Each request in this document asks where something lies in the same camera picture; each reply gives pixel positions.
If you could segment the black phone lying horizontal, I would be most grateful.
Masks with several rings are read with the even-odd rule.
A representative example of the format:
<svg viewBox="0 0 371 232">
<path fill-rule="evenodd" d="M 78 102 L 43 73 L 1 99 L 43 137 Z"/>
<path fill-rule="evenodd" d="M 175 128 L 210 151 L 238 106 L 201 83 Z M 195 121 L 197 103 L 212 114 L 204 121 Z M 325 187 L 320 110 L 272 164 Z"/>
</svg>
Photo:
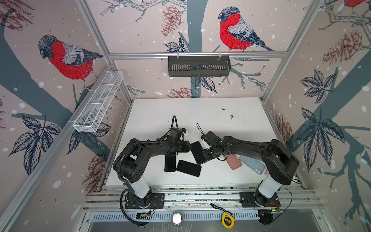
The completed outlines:
<svg viewBox="0 0 371 232">
<path fill-rule="evenodd" d="M 199 177 L 201 174 L 202 167 L 198 164 L 194 164 L 185 160 L 180 160 L 176 167 L 176 171 L 182 172 L 194 177 Z"/>
</svg>

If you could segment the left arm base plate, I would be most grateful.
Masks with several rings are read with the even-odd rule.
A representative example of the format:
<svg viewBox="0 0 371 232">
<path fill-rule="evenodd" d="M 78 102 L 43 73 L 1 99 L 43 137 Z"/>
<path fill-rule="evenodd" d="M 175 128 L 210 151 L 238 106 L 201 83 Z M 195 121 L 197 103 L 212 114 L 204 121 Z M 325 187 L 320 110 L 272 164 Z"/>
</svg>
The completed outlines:
<svg viewBox="0 0 371 232">
<path fill-rule="evenodd" d="M 149 192 L 144 198 L 129 193 L 127 197 L 124 197 L 125 209 L 162 209 L 164 197 L 164 193 Z"/>
</svg>

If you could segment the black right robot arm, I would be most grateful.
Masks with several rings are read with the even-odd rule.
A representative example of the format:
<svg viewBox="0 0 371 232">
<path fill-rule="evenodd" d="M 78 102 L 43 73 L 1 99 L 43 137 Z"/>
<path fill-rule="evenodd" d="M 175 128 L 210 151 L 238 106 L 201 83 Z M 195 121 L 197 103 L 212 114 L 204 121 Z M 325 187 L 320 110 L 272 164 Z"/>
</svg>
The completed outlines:
<svg viewBox="0 0 371 232">
<path fill-rule="evenodd" d="M 204 150 L 207 158 L 219 158 L 221 155 L 240 155 L 250 157 L 265 164 L 269 174 L 259 184 L 254 193 L 241 196 L 240 203 L 247 207 L 274 207 L 276 192 L 282 186 L 289 186 L 299 166 L 299 160 L 280 141 L 251 142 L 231 136 L 219 138 L 212 131 L 203 134 L 201 139 L 209 146 Z"/>
</svg>

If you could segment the black phone upright left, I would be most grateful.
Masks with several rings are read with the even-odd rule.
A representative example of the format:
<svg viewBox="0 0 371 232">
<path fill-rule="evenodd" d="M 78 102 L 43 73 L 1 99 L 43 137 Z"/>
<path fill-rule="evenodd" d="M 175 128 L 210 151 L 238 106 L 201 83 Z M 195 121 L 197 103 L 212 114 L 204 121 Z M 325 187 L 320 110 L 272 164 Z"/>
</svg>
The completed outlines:
<svg viewBox="0 0 371 232">
<path fill-rule="evenodd" d="M 175 155 L 166 155 L 165 156 L 165 165 L 164 172 L 175 172 L 176 171 L 176 156 Z"/>
</svg>

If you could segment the yellow tape measure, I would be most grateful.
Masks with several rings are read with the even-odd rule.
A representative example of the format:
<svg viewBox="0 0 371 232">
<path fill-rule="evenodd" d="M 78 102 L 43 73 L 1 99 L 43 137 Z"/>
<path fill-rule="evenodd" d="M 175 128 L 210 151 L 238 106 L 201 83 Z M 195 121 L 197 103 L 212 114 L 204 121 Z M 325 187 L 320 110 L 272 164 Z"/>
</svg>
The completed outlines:
<svg viewBox="0 0 371 232">
<path fill-rule="evenodd" d="M 220 206 L 217 206 L 213 203 L 210 203 L 210 206 L 214 209 L 221 210 L 223 212 L 221 223 L 226 229 L 232 229 L 234 227 L 235 217 L 230 211 Z"/>
</svg>

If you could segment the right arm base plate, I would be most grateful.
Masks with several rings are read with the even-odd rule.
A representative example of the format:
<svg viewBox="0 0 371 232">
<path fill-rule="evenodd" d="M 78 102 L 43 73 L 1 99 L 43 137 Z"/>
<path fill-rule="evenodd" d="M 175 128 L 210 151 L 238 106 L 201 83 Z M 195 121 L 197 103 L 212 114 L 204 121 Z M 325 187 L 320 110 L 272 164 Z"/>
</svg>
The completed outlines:
<svg viewBox="0 0 371 232">
<path fill-rule="evenodd" d="M 240 192 L 240 201 L 242 207 L 267 207 L 267 208 L 279 208 L 281 207 L 277 193 L 271 198 L 263 196 L 258 191 L 256 192 Z"/>
</svg>

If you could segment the pink phone case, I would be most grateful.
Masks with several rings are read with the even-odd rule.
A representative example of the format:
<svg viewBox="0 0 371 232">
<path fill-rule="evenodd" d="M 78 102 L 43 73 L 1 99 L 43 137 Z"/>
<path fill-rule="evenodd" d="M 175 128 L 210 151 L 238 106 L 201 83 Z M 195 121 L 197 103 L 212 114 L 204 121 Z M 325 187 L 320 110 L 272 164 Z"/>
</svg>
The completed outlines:
<svg viewBox="0 0 371 232">
<path fill-rule="evenodd" d="M 234 154 L 224 155 L 223 157 L 225 158 L 227 164 L 232 170 L 236 170 L 242 166 L 242 163 L 240 162 L 239 158 Z"/>
</svg>

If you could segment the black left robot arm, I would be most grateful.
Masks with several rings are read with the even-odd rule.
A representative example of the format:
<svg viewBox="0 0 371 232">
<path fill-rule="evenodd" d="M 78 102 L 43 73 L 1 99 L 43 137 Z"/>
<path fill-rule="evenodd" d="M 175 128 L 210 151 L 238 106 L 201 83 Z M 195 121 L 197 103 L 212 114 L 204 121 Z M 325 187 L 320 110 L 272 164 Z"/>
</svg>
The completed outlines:
<svg viewBox="0 0 371 232">
<path fill-rule="evenodd" d="M 144 208 L 151 204 L 152 189 L 143 177 L 150 158 L 165 156 L 164 170 L 174 172 L 176 156 L 192 149 L 190 143 L 185 140 L 185 135 L 185 128 L 171 128 L 155 141 L 133 138 L 115 159 L 113 169 L 132 194 L 136 206 Z"/>
</svg>

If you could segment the light blue phone case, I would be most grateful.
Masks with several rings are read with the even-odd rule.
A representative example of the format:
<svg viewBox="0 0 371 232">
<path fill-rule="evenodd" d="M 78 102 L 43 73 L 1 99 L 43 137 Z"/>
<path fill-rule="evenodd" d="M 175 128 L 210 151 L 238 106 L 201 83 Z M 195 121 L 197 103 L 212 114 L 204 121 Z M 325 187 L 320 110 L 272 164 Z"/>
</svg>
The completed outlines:
<svg viewBox="0 0 371 232">
<path fill-rule="evenodd" d="M 266 166 L 262 161 L 247 156 L 240 156 L 239 160 L 257 174 L 261 175 L 265 173 Z"/>
</svg>

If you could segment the black phone diagonal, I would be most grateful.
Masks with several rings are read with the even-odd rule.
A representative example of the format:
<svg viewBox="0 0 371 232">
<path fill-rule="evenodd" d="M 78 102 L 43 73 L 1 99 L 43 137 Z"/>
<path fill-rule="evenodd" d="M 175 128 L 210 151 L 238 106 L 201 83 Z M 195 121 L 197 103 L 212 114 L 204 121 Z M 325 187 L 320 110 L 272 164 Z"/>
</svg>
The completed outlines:
<svg viewBox="0 0 371 232">
<path fill-rule="evenodd" d="M 207 158 L 205 157 L 203 147 L 200 142 L 194 142 L 191 144 L 192 146 L 192 154 L 193 157 L 198 165 L 204 164 L 207 162 Z"/>
</svg>

